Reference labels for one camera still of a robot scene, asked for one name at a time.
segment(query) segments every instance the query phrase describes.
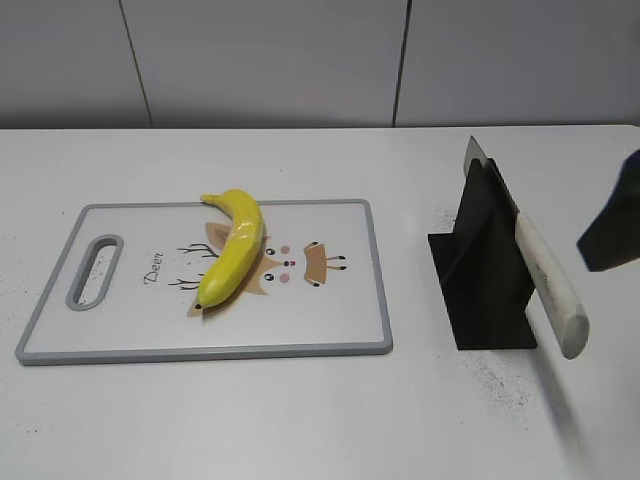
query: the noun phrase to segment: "deer illustration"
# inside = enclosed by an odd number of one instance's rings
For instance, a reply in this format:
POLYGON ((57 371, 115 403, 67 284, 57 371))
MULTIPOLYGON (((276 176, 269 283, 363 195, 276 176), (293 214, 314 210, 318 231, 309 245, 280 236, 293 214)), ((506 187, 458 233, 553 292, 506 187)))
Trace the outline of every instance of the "deer illustration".
MULTIPOLYGON (((205 231, 210 245, 206 243, 192 243, 188 247, 178 248, 178 251, 182 252, 182 254, 201 252, 202 258, 219 257, 220 255, 216 253, 216 250, 222 251, 224 248, 231 227, 220 223, 207 223, 205 225, 205 231)), ((273 257, 277 252, 268 245, 269 239, 270 237, 265 237, 262 251, 258 254, 258 258, 245 278, 244 283, 241 284, 240 290, 242 292, 252 293, 254 295, 268 295, 262 288, 261 281, 264 279, 266 282, 273 282, 276 277, 272 273, 272 270, 278 267, 284 267, 288 271, 293 271, 293 269, 290 270, 290 267, 295 267, 295 260, 274 260, 273 257)), ((280 253, 285 256, 291 252, 291 248, 288 245, 281 246, 279 250, 280 253)), ((346 260, 346 257, 343 255, 327 257, 323 243, 310 243, 304 248, 304 255, 306 260, 304 280, 314 287, 319 287, 326 283, 328 270, 346 270, 347 268, 345 265, 332 266, 328 264, 331 260, 346 260)), ((286 284, 291 280, 291 275, 289 273, 281 273, 278 279, 281 283, 286 284)), ((175 285, 180 290, 196 290, 199 284, 200 280, 184 280, 178 278, 174 283, 170 283, 169 285, 175 285)), ((193 310, 193 314, 194 316, 199 315, 200 312, 193 310)))

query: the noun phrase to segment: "white knife handle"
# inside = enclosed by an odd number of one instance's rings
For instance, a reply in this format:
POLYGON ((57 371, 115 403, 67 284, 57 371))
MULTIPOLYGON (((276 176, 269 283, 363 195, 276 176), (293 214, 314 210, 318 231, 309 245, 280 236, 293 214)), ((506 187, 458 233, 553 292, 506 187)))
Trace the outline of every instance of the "white knife handle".
POLYGON ((567 274, 523 213, 516 218, 516 243, 527 264, 562 354, 577 357, 589 338, 589 319, 567 274))

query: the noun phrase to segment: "white cutting board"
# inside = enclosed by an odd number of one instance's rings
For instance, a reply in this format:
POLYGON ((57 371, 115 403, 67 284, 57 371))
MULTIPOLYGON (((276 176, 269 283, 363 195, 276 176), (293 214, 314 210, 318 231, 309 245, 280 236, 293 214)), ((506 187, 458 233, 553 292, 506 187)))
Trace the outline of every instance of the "white cutting board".
MULTIPOLYGON (((367 202, 263 202, 261 209, 267 238, 252 277, 233 301, 203 314, 192 309, 190 289, 216 260, 207 247, 220 254, 229 217, 199 203, 86 207, 16 355, 40 365, 388 352, 367 202), (108 290, 92 308, 70 308, 83 257, 105 235, 123 240, 108 290)), ((87 284, 108 275, 94 277, 87 284)))

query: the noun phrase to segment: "banana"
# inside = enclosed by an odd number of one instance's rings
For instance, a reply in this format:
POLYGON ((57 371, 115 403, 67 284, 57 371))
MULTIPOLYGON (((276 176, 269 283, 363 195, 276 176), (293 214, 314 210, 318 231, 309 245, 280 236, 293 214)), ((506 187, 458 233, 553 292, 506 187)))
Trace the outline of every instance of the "banana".
POLYGON ((248 193, 234 189, 200 200, 232 217, 233 226, 220 257, 198 286, 197 309, 219 305, 233 294, 255 262, 264 233, 260 207, 248 193))

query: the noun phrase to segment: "white wall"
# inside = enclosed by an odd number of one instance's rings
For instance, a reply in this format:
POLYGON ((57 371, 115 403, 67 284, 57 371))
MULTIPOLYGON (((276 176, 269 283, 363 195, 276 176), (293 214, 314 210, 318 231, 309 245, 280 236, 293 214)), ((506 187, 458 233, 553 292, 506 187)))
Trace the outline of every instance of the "white wall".
POLYGON ((148 125, 116 0, 0 2, 0 128, 148 125))
POLYGON ((639 0, 413 0, 398 126, 634 120, 639 0))
POLYGON ((125 0, 154 126, 390 126, 399 0, 125 0))

